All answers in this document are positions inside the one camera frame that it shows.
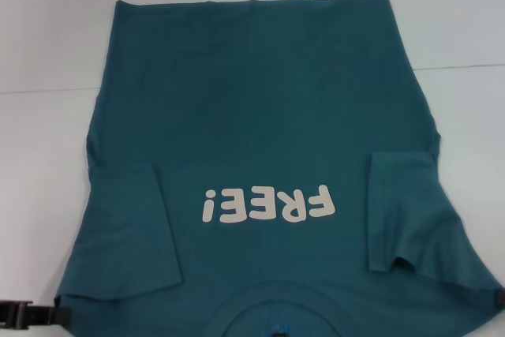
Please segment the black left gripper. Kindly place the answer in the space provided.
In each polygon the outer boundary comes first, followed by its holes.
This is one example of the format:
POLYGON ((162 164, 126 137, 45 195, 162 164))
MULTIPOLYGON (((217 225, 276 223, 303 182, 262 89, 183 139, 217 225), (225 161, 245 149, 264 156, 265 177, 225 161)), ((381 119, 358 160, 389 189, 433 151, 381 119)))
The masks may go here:
POLYGON ((71 309, 35 305, 30 301, 1 301, 1 329, 28 330, 31 326, 70 326, 71 309))

